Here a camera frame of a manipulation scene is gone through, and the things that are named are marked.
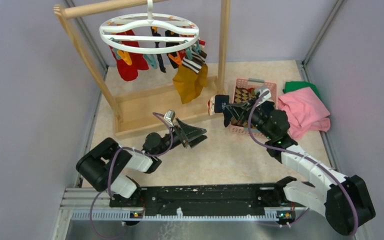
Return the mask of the navy sock red cuff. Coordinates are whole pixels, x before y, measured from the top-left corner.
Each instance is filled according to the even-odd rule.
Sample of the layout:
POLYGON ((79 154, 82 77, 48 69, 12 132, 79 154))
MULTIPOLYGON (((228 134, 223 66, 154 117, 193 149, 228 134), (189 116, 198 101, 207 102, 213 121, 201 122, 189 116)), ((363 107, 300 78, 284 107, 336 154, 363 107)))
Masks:
POLYGON ((208 115, 223 114, 223 125, 227 128, 231 124, 232 114, 227 109, 230 96, 224 94, 217 94, 212 96, 207 102, 208 115))

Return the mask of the navy blue sock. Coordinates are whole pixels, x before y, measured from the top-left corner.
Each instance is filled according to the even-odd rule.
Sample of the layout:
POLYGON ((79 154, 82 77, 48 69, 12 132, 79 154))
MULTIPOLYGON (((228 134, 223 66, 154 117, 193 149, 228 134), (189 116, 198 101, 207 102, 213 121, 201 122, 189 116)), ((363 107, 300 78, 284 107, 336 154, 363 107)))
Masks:
POLYGON ((274 111, 275 108, 275 103, 273 101, 267 100, 263 102, 260 105, 260 110, 265 114, 265 115, 270 115, 272 111, 274 111))

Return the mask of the mustard sock striped cuff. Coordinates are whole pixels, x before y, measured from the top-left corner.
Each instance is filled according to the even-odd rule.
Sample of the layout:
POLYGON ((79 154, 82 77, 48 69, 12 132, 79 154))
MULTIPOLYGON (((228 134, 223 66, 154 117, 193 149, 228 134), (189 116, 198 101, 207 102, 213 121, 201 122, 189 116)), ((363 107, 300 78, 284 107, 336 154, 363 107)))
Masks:
POLYGON ((199 61, 189 60, 187 57, 181 61, 173 78, 173 84, 182 104, 187 104, 196 98, 195 84, 202 66, 199 61))

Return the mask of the white round clip hanger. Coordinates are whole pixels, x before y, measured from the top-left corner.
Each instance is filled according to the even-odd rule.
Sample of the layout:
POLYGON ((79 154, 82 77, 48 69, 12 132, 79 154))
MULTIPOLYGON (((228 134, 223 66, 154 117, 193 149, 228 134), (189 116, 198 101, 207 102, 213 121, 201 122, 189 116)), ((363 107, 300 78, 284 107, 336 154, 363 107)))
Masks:
POLYGON ((176 15, 155 13, 147 1, 147 12, 117 16, 99 27, 101 39, 118 50, 137 54, 168 54, 191 46, 200 38, 199 27, 176 15))

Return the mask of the mustard yellow sock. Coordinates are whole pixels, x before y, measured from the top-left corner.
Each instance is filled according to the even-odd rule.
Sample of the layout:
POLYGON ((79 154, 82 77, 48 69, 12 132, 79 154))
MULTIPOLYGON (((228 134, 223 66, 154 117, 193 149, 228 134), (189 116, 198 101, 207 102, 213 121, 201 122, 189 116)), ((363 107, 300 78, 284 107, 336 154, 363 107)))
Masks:
POLYGON ((208 86, 208 65, 206 64, 207 53, 201 49, 199 53, 193 51, 192 56, 193 62, 196 65, 195 68, 198 70, 197 79, 194 83, 194 98, 196 99, 201 95, 203 88, 208 86))

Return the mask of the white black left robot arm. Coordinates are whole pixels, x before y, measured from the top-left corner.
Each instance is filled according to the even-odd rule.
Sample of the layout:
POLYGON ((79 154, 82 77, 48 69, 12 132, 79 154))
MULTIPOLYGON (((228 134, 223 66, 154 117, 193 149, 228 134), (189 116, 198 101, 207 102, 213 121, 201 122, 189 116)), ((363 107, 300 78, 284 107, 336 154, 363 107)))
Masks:
POLYGON ((181 145, 193 148, 207 139, 206 129, 176 120, 164 136, 149 133, 141 150, 120 146, 108 137, 85 154, 76 164, 77 172, 98 192, 108 192, 112 197, 121 197, 129 207, 140 202, 140 186, 131 177, 122 174, 124 169, 145 174, 156 171, 160 157, 181 145))

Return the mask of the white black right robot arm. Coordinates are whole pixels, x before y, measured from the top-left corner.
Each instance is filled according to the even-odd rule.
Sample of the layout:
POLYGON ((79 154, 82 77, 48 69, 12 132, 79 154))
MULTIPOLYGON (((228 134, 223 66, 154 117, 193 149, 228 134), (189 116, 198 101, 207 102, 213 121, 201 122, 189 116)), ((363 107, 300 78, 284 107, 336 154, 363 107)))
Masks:
POLYGON ((226 104, 225 120, 247 123, 267 137, 263 144, 269 155, 293 169, 309 181, 309 185, 284 178, 273 192, 279 206, 299 203, 325 217, 329 225, 343 236, 354 235, 357 229, 372 220, 376 211, 365 181, 358 175, 346 176, 310 156, 288 134, 287 113, 273 109, 265 112, 252 103, 226 104))

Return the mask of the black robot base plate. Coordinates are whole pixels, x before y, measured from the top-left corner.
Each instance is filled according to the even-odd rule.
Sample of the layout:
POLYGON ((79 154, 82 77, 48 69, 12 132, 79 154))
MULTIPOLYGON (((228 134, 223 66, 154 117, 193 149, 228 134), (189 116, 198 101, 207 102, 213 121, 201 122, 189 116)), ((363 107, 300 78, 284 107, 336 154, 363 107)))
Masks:
POLYGON ((294 210, 300 205, 286 200, 274 183, 146 186, 130 198, 116 195, 112 208, 138 208, 147 217, 263 217, 269 208, 294 210))

